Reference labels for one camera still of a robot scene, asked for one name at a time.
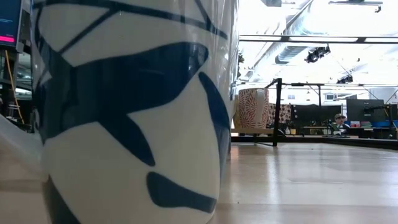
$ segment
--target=computer monitor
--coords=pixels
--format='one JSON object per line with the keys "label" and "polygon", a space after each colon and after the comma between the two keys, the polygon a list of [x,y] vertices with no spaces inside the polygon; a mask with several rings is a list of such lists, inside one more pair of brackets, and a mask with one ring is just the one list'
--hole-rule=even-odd
{"label": "computer monitor", "polygon": [[17,47],[21,11],[21,0],[0,1],[0,48]]}
{"label": "computer monitor", "polygon": [[383,100],[347,100],[348,121],[385,121],[387,115],[384,109],[368,110],[384,106]]}

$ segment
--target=blue and white mug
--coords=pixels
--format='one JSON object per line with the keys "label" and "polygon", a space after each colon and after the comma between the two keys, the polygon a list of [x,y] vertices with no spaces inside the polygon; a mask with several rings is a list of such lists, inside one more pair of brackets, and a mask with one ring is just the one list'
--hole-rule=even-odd
{"label": "blue and white mug", "polygon": [[33,1],[41,142],[5,144],[36,168],[39,158],[52,223],[210,220],[230,146],[237,10],[237,0]]}

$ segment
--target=person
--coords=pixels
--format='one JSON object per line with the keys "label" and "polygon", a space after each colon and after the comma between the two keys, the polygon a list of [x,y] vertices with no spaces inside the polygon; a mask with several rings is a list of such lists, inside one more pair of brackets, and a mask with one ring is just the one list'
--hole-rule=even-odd
{"label": "person", "polygon": [[349,126],[344,123],[346,120],[346,116],[342,114],[336,114],[335,121],[338,129],[349,130]]}

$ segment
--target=cable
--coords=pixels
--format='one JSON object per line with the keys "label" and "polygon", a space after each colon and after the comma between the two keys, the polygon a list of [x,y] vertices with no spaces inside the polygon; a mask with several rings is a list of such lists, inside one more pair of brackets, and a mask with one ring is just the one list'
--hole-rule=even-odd
{"label": "cable", "polygon": [[8,67],[8,74],[10,76],[12,92],[14,94],[15,104],[17,105],[17,109],[18,109],[18,114],[19,114],[19,117],[21,117],[22,124],[25,124],[25,121],[22,118],[21,109],[19,107],[19,103],[18,103],[17,96],[16,96],[16,93],[15,93],[16,89],[15,89],[15,86],[14,86],[14,79],[12,78],[12,73],[11,73],[11,68],[10,68],[10,61],[8,59],[8,51],[7,50],[6,50],[6,62],[7,62],[7,67]]}

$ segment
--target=track light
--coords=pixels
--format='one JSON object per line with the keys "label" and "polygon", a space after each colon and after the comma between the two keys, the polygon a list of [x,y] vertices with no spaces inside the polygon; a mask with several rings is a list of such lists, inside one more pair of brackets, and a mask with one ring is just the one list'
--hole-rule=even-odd
{"label": "track light", "polygon": [[323,58],[325,55],[330,54],[330,47],[327,45],[326,47],[315,47],[308,51],[308,56],[304,60],[307,63],[315,63],[320,58]]}
{"label": "track light", "polygon": [[347,76],[337,80],[337,84],[352,83],[353,81],[354,81],[353,76],[352,75],[347,75]]}

